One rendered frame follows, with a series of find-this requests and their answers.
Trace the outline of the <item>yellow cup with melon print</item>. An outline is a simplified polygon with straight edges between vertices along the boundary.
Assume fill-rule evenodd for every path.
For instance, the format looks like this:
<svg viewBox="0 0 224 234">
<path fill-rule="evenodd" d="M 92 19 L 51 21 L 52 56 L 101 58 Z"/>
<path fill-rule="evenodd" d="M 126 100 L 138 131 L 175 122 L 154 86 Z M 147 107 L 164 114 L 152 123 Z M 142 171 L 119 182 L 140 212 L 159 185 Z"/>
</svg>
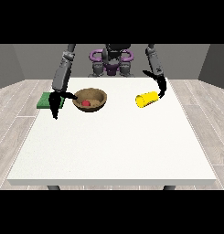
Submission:
<svg viewBox="0 0 224 234">
<path fill-rule="evenodd" d="M 139 108 L 143 108 L 146 105 L 159 100 L 158 93 L 156 91 L 151 91 L 143 94 L 139 94 L 135 97 L 136 105 Z"/>
</svg>

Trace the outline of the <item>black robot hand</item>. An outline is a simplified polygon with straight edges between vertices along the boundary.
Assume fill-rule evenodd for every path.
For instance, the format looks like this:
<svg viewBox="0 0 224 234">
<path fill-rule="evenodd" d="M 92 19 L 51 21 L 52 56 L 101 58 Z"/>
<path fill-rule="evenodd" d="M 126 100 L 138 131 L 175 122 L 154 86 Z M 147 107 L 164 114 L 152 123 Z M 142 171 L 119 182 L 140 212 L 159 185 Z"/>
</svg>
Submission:
<svg viewBox="0 0 224 234">
<path fill-rule="evenodd" d="M 61 99 L 73 99 L 77 100 L 78 97 L 71 92 L 65 92 L 65 91 L 54 91 L 49 94 L 48 102 L 49 106 L 52 112 L 52 116 L 54 119 L 58 118 L 58 113 L 59 113 L 59 106 L 61 103 Z"/>
<path fill-rule="evenodd" d="M 162 99 L 163 96 L 165 95 L 165 92 L 166 92 L 165 76 L 164 75 L 155 75 L 154 73 L 152 73 L 151 71 L 148 71 L 148 70 L 144 70 L 144 74 L 157 82 L 159 90 L 160 90 L 160 92 L 158 93 L 158 97 L 160 99 Z"/>
</svg>

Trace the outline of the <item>green square pad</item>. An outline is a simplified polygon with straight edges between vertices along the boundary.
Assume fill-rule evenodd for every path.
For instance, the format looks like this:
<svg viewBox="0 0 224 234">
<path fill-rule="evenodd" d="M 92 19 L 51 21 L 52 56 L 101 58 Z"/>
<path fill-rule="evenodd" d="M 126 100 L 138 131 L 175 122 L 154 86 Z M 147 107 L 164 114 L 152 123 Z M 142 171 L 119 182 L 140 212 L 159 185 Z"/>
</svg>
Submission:
<svg viewBox="0 0 224 234">
<path fill-rule="evenodd" d="M 42 95 L 37 103 L 37 109 L 50 109 L 50 105 L 49 105 L 49 101 L 48 101 L 49 95 L 50 95 L 50 92 L 43 92 L 42 93 Z M 60 101 L 59 108 L 62 109 L 65 99 L 62 97 L 60 97 L 60 98 L 61 98 L 61 101 Z"/>
</svg>

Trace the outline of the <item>brown wooden bowl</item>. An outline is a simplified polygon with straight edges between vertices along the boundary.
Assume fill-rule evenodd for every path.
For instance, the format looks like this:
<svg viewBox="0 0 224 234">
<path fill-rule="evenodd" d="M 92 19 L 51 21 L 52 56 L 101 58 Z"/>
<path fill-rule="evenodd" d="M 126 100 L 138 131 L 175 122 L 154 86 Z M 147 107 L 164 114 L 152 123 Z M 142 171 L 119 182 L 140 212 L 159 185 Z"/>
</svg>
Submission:
<svg viewBox="0 0 224 234">
<path fill-rule="evenodd" d="M 88 88 L 78 90 L 75 95 L 77 100 L 73 100 L 73 104 L 82 112 L 96 112 L 101 109 L 107 101 L 107 94 L 100 89 Z M 84 101 L 89 101 L 89 106 L 83 106 Z"/>
</svg>

